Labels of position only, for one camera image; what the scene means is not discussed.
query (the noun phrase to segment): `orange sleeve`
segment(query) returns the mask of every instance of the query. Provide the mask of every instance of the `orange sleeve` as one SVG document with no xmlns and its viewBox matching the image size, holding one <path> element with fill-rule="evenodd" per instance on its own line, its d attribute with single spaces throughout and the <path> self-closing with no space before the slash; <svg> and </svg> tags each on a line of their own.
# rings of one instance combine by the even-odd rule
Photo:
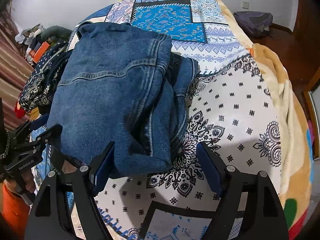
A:
<svg viewBox="0 0 320 240">
<path fill-rule="evenodd" d="M 3 217 L 18 238 L 23 239 L 30 207 L 22 198 L 12 194 L 5 184 L 3 184 L 2 191 Z"/>
</svg>

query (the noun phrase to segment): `electrical outlet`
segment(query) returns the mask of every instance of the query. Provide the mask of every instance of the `electrical outlet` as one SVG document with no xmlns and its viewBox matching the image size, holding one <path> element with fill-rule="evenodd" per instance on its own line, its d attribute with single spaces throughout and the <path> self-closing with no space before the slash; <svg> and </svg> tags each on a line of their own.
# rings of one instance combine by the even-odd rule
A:
<svg viewBox="0 0 320 240">
<path fill-rule="evenodd" d="M 242 2 L 242 8 L 243 9 L 249 9 L 249 2 Z"/>
</svg>

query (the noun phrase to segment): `metal screw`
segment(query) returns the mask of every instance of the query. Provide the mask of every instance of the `metal screw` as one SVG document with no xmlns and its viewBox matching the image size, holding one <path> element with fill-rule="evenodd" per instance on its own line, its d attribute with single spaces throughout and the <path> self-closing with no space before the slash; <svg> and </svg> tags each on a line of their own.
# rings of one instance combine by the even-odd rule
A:
<svg viewBox="0 0 320 240">
<path fill-rule="evenodd" d="M 227 171 L 230 171 L 230 172 L 234 172 L 236 170 L 236 168 L 232 165 L 228 165 L 227 166 Z"/>
<path fill-rule="evenodd" d="M 85 171 L 87 171 L 89 169 L 89 167 L 87 166 L 87 165 L 84 165 L 84 166 L 81 166 L 80 167 L 80 171 L 81 172 L 85 172 Z"/>
<path fill-rule="evenodd" d="M 56 175 L 56 173 L 54 171 L 49 171 L 49 173 L 48 173 L 49 178 L 53 177 L 54 175 Z"/>
<path fill-rule="evenodd" d="M 268 176 L 268 174 L 265 171 L 260 171 L 259 174 L 261 177 L 264 177 L 264 178 Z"/>
</svg>

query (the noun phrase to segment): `wooden door frame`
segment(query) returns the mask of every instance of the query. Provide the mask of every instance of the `wooden door frame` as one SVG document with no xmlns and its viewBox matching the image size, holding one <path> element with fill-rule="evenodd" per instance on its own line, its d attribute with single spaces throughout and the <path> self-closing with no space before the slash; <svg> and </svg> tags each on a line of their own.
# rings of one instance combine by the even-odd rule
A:
<svg viewBox="0 0 320 240">
<path fill-rule="evenodd" d="M 312 77 L 308 85 L 303 90 L 303 95 L 306 99 L 308 110 L 311 117 L 313 134 L 315 135 L 315 158 L 320 157 L 320 120 L 316 113 L 315 103 L 311 96 L 312 91 L 316 89 L 316 87 L 320 84 L 320 68 L 318 68 L 316 74 Z"/>
</svg>

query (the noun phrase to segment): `bed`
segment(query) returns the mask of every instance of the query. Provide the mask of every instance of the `bed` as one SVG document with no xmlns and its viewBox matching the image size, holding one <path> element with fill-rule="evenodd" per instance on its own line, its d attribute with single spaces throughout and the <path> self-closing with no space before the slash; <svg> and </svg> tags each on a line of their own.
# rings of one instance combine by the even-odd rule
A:
<svg viewBox="0 0 320 240">
<path fill-rule="evenodd" d="M 200 239 L 219 203 L 196 158 L 206 141 L 225 163 L 241 172 L 270 176 L 293 238 L 310 199 L 312 147 L 305 115 L 276 54 L 252 44 L 221 0 L 122 0 L 79 23 L 114 22 L 172 37 L 172 52 L 199 62 L 186 98 L 188 128 L 173 169 L 161 174 L 109 179 L 95 198 L 114 239 Z M 68 50 L 79 38 L 77 25 Z M 45 126 L 32 134 L 45 130 Z M 53 169 L 50 148 L 34 174 L 37 186 Z M 244 210 L 246 194 L 239 210 Z M 69 196 L 73 206 L 73 196 Z M 79 237 L 85 238 L 72 210 Z M 242 218 L 235 219 L 229 239 Z"/>
</svg>

